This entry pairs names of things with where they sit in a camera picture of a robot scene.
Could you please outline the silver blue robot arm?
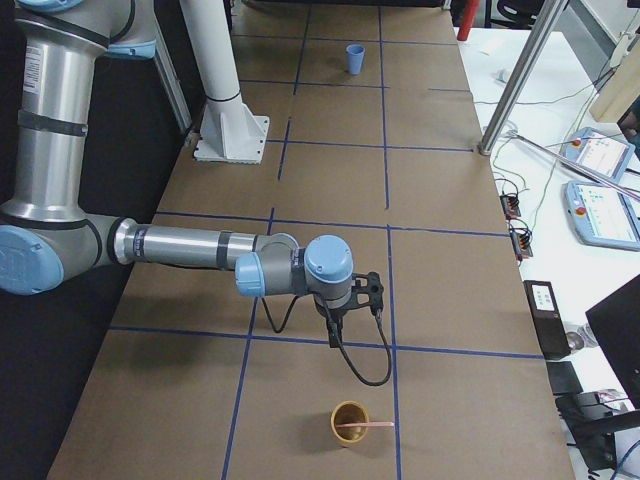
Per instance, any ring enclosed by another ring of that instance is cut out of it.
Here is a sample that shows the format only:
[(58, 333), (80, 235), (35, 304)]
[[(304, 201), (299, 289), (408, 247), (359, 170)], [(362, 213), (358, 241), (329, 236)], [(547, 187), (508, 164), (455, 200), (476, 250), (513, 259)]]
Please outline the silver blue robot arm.
[(108, 264), (227, 270), (247, 297), (312, 295), (330, 345), (340, 346), (343, 315), (357, 305), (343, 239), (301, 247), (287, 234), (162, 227), (79, 207), (95, 62), (153, 57), (153, 3), (19, 1), (15, 20), (27, 44), (15, 190), (1, 207), (2, 289), (39, 294)]

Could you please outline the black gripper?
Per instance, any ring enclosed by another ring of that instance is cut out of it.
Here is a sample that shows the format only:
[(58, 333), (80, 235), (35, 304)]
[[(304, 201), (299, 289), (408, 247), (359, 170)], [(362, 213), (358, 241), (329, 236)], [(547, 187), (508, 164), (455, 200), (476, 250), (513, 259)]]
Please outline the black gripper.
[(326, 328), (330, 348), (339, 348), (343, 344), (343, 314), (339, 309), (324, 308)]

